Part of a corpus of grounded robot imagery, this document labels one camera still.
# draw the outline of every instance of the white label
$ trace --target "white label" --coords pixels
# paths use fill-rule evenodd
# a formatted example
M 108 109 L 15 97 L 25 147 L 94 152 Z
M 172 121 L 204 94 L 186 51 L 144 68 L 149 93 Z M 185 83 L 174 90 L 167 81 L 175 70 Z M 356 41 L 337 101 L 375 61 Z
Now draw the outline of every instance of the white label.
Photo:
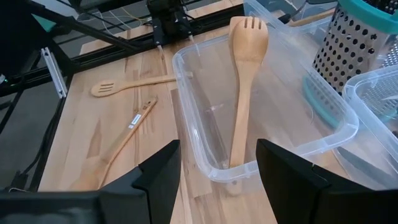
M 141 118 L 141 114 L 137 114 L 136 117 L 131 121 L 131 124 L 137 124 L 138 120 Z

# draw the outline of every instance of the wooden spatula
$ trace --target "wooden spatula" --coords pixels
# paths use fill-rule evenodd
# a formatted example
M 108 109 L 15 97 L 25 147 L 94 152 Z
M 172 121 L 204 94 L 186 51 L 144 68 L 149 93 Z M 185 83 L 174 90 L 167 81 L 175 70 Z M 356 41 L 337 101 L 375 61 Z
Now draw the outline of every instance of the wooden spatula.
M 104 80 L 97 83 L 91 88 L 91 94 L 96 97 L 109 96 L 122 90 L 143 85 L 153 85 L 157 83 L 165 83 L 175 81 L 175 75 L 162 75 L 154 78 L 146 78 L 143 80 L 125 82 L 120 80 Z
M 98 190 L 103 186 L 106 174 L 113 161 L 118 156 L 122 148 L 126 145 L 131 136 L 136 132 L 138 126 L 149 114 L 150 110 L 157 102 L 157 98 L 149 98 L 135 114 L 131 123 L 126 126 L 123 132 L 110 145 L 109 149 L 98 157 L 90 158 L 83 165 L 79 178 L 74 181 L 71 190 Z
M 244 164 L 252 81 L 268 47 L 268 29 L 259 18 L 246 17 L 235 26 L 232 48 L 239 80 L 238 108 L 229 167 Z

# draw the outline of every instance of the wooden table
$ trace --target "wooden table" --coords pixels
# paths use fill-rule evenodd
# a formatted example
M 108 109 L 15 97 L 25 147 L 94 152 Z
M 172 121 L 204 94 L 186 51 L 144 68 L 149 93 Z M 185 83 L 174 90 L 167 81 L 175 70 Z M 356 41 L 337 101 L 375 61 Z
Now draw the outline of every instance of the wooden table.
M 193 17 L 209 14 L 241 0 L 222 0 L 189 12 Z M 196 42 L 228 33 L 228 27 L 195 36 Z M 120 34 L 125 38 L 151 32 L 141 26 Z M 133 55 L 91 70 L 76 74 L 58 125 L 40 191 L 68 190 L 81 172 L 85 160 L 105 150 L 148 97 L 157 95 L 158 102 L 139 129 L 113 163 L 106 183 L 117 179 L 173 139 L 181 139 L 182 173 L 175 202 L 172 223 L 275 223 L 275 217 L 263 189 L 231 196 L 219 184 L 210 182 L 198 170 L 190 148 L 188 134 L 182 123 L 175 82 L 142 86 L 118 94 L 95 98 L 90 88 L 105 79 L 138 80 L 173 74 L 172 57 L 182 47 L 192 44 L 183 41 L 164 47 L 164 55 L 157 49 Z M 85 44 L 81 53 L 107 46 L 96 40 Z M 332 153 L 325 167 L 339 167 Z

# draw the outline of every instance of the black metal frame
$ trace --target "black metal frame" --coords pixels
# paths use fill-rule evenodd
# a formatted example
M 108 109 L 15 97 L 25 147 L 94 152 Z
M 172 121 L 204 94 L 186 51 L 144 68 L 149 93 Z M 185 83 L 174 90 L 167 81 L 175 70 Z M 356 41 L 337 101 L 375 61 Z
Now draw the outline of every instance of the black metal frame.
M 43 16 L 46 19 L 51 21 L 57 20 L 56 22 L 62 22 L 62 24 L 71 25 L 73 28 L 80 29 L 84 31 L 84 33 L 91 35 L 97 35 L 100 37 L 99 39 L 104 40 L 102 37 L 103 34 L 99 34 L 97 31 L 92 31 L 92 28 L 87 28 L 85 25 L 80 24 L 79 22 L 72 21 L 68 19 L 65 20 L 65 17 L 62 18 L 61 15 L 55 15 L 54 12 L 36 12 L 38 16 Z M 190 21 L 190 27 L 193 28 L 193 35 L 202 34 L 204 32 L 208 32 L 214 29 L 218 29 L 220 27 L 227 26 L 229 24 L 229 20 L 233 16 L 243 16 L 243 5 L 233 6 L 227 9 L 223 9 L 218 12 L 214 12 L 211 14 L 207 14 L 205 16 L 198 17 L 194 20 Z M 70 82 L 72 81 L 72 77 L 75 73 L 82 72 L 91 68 L 98 67 L 100 65 L 104 65 L 106 63 L 110 63 L 125 57 L 132 56 L 134 54 L 138 54 L 141 52 L 145 52 L 146 50 L 156 48 L 155 43 L 153 42 L 154 35 L 153 33 L 141 35 L 139 37 L 133 38 L 131 40 L 117 39 L 114 37 L 106 36 L 106 40 L 110 40 L 116 45 L 111 45 L 109 47 L 105 47 L 99 50 L 95 50 L 93 52 L 72 58 L 75 63 L 74 72 L 72 75 L 68 76 L 67 87 L 69 88 Z M 51 81 L 51 76 L 47 68 L 40 68 L 30 72 L 27 72 L 23 75 L 19 75 L 14 77 L 10 82 L 19 83 L 21 82 L 21 78 L 24 77 L 25 82 L 23 88 L 31 88 L 37 85 L 41 85 L 43 83 L 47 83 Z M 0 96 L 8 95 L 17 90 L 18 86 L 8 86 L 0 90 Z M 34 176 L 32 182 L 30 184 L 29 190 L 36 191 L 39 188 L 39 184 L 42 178 L 42 174 L 45 168 L 45 164 L 47 162 L 47 158 L 50 152 L 50 148 L 52 145 L 53 138 L 55 136 L 55 132 L 57 130 L 58 122 L 61 116 L 61 112 L 63 110 L 63 106 L 65 104 L 65 98 L 62 98 L 58 104 L 57 110 L 55 112 L 55 124 L 51 125 L 50 128 L 50 136 L 47 142 L 45 142 L 45 147 L 38 161 L 37 167 L 34 172 Z

